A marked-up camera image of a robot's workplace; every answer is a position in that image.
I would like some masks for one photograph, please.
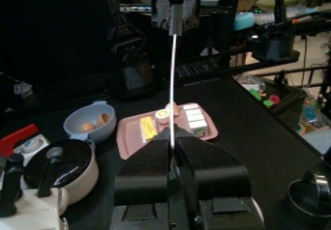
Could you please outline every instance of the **black table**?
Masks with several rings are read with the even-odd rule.
[[[286,187],[308,170],[328,176],[328,168],[313,148],[273,113],[229,77],[210,79],[175,88],[176,104],[195,102],[212,119],[218,136],[210,140],[245,165],[251,196],[259,205],[267,229],[305,229],[284,209]],[[135,101],[108,99],[117,121],[160,109],[167,104],[167,90]],[[7,121],[1,136],[34,123],[52,141],[65,139],[61,125],[77,107]],[[99,179],[92,192],[64,213],[70,230],[109,229],[113,178],[123,161],[116,146],[116,132],[96,146]]]

